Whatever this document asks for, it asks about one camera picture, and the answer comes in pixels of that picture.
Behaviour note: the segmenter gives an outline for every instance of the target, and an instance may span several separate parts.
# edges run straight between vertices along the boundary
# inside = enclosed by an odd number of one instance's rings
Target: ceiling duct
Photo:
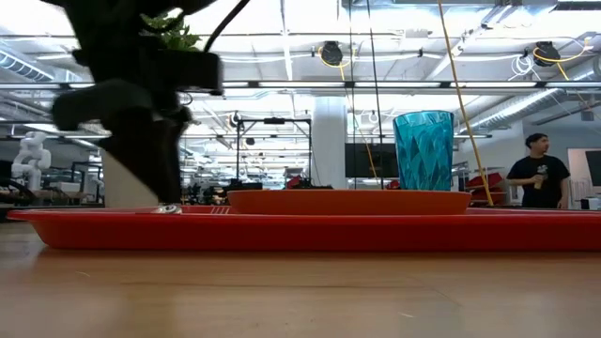
[[[34,66],[32,62],[25,61],[25,57],[5,49],[0,49],[0,68],[19,74],[34,82],[54,80],[54,76],[50,72]]]
[[[601,56],[593,57],[567,71],[572,81],[600,81]],[[556,76],[550,81],[564,81],[562,76]],[[525,116],[540,112],[548,107],[550,101],[559,100],[565,95],[563,89],[553,88],[532,93],[528,96],[513,97],[496,105],[472,119],[472,128],[494,130],[500,126],[509,125]],[[459,127],[459,133],[466,132],[465,123]]]

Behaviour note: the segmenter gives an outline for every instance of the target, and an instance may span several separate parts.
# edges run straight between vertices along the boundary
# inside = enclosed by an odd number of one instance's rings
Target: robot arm
[[[172,8],[195,13],[214,0],[43,0],[67,12],[81,50],[75,60],[88,66],[96,84],[71,91],[54,102],[54,123],[76,130],[88,120],[100,120],[112,136],[99,146],[145,183],[163,203],[180,197],[180,135],[190,111],[182,107],[178,90],[203,89],[223,93],[219,57],[205,51],[167,50],[157,36],[172,27],[148,27],[141,14],[155,17]],[[207,42],[206,49],[249,0],[241,0]]]
[[[29,176],[29,189],[31,191],[39,190],[39,181],[41,178],[41,169],[50,168],[51,154],[44,149],[43,142],[46,140],[46,133],[41,131],[30,131],[21,140],[21,149],[12,163],[12,176],[20,179],[23,174]],[[23,164],[25,159],[30,158],[27,164]]]

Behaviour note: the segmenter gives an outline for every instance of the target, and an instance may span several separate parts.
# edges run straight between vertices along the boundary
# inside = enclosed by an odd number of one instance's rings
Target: wooden table
[[[601,254],[59,252],[0,224],[0,337],[596,338]]]

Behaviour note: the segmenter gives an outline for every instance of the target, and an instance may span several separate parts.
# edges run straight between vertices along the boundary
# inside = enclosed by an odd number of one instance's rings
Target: blue ribbed cup
[[[423,111],[407,113],[394,119],[401,189],[451,189],[453,117],[449,112]]]

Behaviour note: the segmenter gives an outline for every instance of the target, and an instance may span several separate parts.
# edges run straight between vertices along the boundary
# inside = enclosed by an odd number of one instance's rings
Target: black monitor
[[[398,177],[398,163],[396,162],[396,148],[394,144],[368,146],[378,177]],[[345,163],[347,177],[374,177],[366,144],[346,144]]]
[[[601,150],[585,151],[586,162],[589,164],[591,182],[594,187],[601,186]]]

